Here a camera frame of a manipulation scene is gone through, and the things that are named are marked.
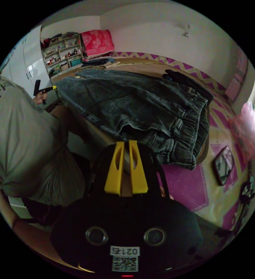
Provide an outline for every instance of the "gray t-shirt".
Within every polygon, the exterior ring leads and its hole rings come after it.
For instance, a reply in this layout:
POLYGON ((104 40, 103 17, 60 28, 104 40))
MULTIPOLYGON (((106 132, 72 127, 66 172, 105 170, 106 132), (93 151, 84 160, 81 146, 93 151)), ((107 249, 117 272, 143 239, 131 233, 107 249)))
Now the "gray t-shirt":
POLYGON ((0 189, 53 205, 81 198, 85 181, 67 141, 58 119, 0 77, 0 189))

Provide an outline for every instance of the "pink patterned pillow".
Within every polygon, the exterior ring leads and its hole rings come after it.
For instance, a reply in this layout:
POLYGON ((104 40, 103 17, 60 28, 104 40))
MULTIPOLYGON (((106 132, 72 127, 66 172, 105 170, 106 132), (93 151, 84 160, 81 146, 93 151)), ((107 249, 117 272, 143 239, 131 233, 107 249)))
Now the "pink patterned pillow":
POLYGON ((80 34, 89 59, 114 51, 109 30, 91 30, 80 34))

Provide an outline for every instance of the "denim jeans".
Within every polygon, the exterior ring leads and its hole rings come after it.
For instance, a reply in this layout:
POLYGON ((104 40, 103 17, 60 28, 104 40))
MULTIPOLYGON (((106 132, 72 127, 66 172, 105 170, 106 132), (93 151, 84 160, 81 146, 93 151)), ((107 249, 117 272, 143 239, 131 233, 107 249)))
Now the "denim jeans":
POLYGON ((152 148, 161 164, 196 167, 209 133, 208 100, 194 89, 125 71, 88 69, 56 83, 60 95, 117 140, 152 148))

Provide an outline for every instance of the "qr code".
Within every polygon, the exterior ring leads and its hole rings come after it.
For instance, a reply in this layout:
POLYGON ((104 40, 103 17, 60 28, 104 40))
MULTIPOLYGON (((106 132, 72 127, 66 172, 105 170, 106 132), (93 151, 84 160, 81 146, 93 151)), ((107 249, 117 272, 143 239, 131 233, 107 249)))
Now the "qr code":
POLYGON ((138 271, 138 257, 113 257, 112 271, 138 271))

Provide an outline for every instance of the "wall hook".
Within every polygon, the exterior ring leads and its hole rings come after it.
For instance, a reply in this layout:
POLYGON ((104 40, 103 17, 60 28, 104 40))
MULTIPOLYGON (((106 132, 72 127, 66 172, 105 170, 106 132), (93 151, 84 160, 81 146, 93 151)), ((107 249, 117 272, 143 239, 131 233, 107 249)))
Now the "wall hook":
POLYGON ((188 24, 188 28, 187 28, 187 30, 185 31, 185 33, 183 34, 183 36, 185 36, 185 37, 189 37, 189 35, 188 35, 188 31, 189 31, 189 29, 190 29, 190 25, 188 24))

